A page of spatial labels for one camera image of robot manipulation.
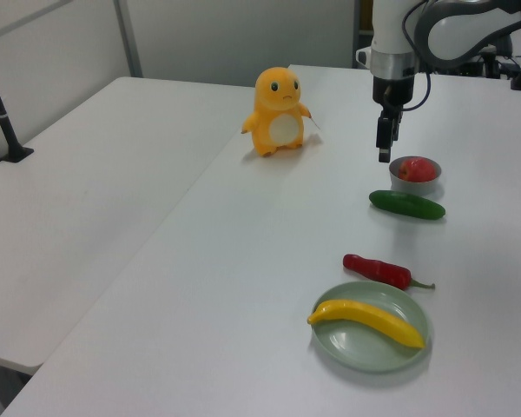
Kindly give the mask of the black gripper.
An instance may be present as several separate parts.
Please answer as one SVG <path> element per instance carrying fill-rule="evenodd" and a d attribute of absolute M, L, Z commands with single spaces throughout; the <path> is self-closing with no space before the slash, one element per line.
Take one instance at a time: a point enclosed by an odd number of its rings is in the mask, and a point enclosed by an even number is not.
<path fill-rule="evenodd" d="M 382 108 L 384 115 L 394 115 L 393 119 L 380 116 L 377 122 L 376 148 L 379 162 L 389 163 L 392 142 L 399 139 L 399 125 L 402 112 L 412 100 L 414 76 L 400 80 L 373 78 L 373 100 Z"/>

